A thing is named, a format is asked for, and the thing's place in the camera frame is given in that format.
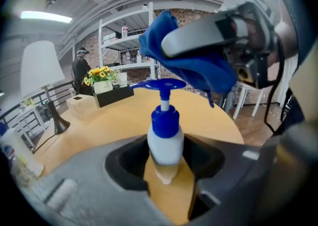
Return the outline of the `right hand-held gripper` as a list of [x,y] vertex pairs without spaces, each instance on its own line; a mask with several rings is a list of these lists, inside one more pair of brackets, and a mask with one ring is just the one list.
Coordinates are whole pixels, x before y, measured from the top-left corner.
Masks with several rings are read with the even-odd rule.
[[186,56],[196,50],[226,46],[242,40],[247,42],[246,19],[258,21],[265,35],[265,47],[257,53],[270,53],[277,43],[272,22],[273,12],[263,0],[224,0],[220,10],[235,10],[234,16],[205,16],[168,33],[161,50],[169,58]]

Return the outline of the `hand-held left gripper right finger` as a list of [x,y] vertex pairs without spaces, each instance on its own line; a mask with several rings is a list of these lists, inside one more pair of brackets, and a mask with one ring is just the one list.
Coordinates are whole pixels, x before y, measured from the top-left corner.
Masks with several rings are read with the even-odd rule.
[[291,126],[261,147],[186,135],[191,226],[302,225],[314,216],[316,127]]

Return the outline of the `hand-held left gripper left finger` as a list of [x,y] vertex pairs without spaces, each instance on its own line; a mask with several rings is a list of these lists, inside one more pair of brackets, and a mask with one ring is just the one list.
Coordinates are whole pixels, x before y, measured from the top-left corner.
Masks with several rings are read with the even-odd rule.
[[32,207],[53,226],[169,226],[144,180],[146,136],[73,155],[32,185]]

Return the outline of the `person's right hand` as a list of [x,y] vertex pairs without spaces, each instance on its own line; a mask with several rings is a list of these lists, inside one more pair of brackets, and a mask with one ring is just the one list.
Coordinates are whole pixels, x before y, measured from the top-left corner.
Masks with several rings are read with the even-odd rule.
[[265,47],[265,35],[258,21],[246,19],[248,45],[253,51],[262,51]]

